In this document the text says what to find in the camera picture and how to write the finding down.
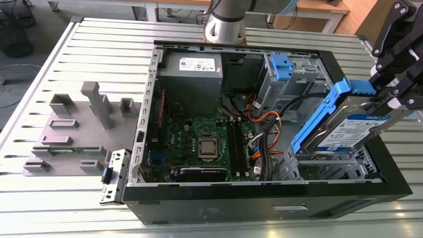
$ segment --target slotted metal table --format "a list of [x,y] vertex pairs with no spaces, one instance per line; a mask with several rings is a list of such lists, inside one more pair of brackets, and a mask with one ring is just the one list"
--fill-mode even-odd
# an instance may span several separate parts
[[[98,205],[100,177],[24,177],[32,145],[56,93],[76,100],[97,81],[109,101],[141,101],[153,40],[202,41],[188,24],[85,18],[72,22],[0,134],[0,234],[53,237],[419,237],[423,234],[423,127],[420,114],[381,135],[413,194],[333,220],[144,226],[125,206]],[[246,28],[246,44],[332,51],[350,79],[368,79],[373,58],[354,36]]]

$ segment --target trash can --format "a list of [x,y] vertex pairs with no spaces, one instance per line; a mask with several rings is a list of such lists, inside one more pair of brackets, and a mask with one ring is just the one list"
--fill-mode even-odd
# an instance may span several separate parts
[[32,2],[28,0],[0,0],[0,12],[14,15],[20,27],[34,25],[29,6],[32,6]]
[[16,16],[0,12],[0,51],[10,58],[21,58],[33,51],[24,28],[17,24]]

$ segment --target table leg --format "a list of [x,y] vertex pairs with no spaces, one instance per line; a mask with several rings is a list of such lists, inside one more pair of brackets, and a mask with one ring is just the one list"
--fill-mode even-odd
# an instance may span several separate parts
[[269,14],[269,15],[266,16],[266,19],[265,19],[265,20],[266,20],[266,23],[268,23],[268,24],[272,24],[272,23],[273,23],[273,20],[274,20],[274,15],[270,15],[270,14]]
[[165,12],[166,12],[166,17],[172,17],[172,16],[173,16],[173,15],[172,15],[172,9],[170,9],[170,8],[166,8]]
[[58,2],[57,1],[48,1],[48,5],[50,6],[52,11],[58,11]]
[[330,19],[328,19],[328,22],[325,23],[325,26],[322,28],[321,33],[333,33],[336,30],[336,27],[342,19],[342,14],[332,13]]
[[146,18],[148,18],[148,21],[150,22],[157,22],[158,18],[158,9],[157,9],[157,4],[156,3],[152,3],[152,2],[145,2],[144,4],[145,6],[145,11],[146,11]]

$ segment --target motherboard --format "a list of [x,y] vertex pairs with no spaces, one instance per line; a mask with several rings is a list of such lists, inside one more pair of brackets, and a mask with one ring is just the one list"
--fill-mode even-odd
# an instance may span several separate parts
[[250,122],[234,119],[169,119],[165,133],[148,143],[145,172],[154,182],[250,181],[246,143]]

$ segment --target power supply label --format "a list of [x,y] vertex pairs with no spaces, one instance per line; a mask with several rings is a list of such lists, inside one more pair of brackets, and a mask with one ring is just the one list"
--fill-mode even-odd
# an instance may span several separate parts
[[391,116],[352,114],[337,125],[317,145],[318,151],[344,151],[353,147],[369,134],[369,129],[381,125]]
[[180,71],[206,71],[214,72],[213,59],[205,58],[181,58],[178,60]]

